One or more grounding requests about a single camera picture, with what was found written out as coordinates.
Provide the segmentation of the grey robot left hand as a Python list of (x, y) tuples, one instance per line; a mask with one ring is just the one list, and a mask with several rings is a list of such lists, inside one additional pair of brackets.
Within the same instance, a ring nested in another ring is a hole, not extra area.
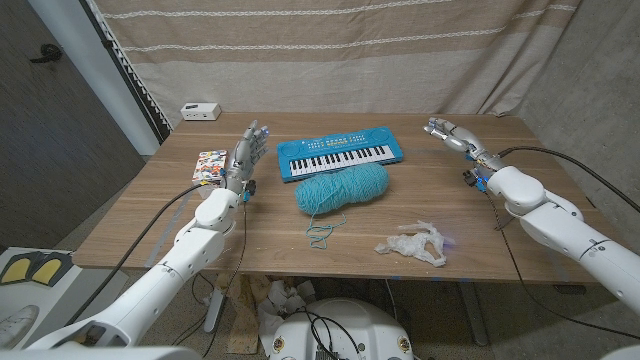
[(226, 189), (237, 194), (242, 192), (244, 184), (251, 179), (254, 166), (268, 150), (268, 136), (267, 126), (260, 127), (257, 120), (250, 123), (231, 154), (226, 171)]

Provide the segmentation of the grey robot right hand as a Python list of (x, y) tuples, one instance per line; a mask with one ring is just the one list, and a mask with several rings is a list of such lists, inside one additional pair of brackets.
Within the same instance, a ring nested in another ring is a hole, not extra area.
[(505, 167), (501, 159), (497, 155), (492, 155), (482, 142), (466, 128), (459, 127), (442, 118), (430, 117), (423, 129), (427, 134), (442, 140), (447, 147), (464, 153), (476, 163), (476, 168), (484, 168), (491, 174)]

